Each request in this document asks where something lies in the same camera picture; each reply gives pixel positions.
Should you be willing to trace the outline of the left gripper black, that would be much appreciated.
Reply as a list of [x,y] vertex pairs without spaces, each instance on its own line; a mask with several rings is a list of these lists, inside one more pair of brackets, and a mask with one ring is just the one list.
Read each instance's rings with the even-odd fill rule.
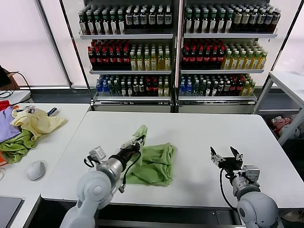
[[133,159],[139,159],[141,156],[141,148],[145,144],[145,136],[141,136],[138,139],[129,140],[121,145],[121,149],[117,154],[118,159],[121,162],[128,162]]

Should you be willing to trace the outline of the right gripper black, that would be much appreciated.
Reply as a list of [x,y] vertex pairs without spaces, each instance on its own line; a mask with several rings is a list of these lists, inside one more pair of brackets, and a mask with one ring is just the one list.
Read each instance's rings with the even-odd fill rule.
[[224,169],[226,172],[233,172],[241,170],[243,164],[243,154],[239,153],[237,149],[230,146],[230,150],[234,157],[221,157],[218,155],[213,147],[210,147],[211,151],[211,160],[214,164],[218,164],[220,169]]

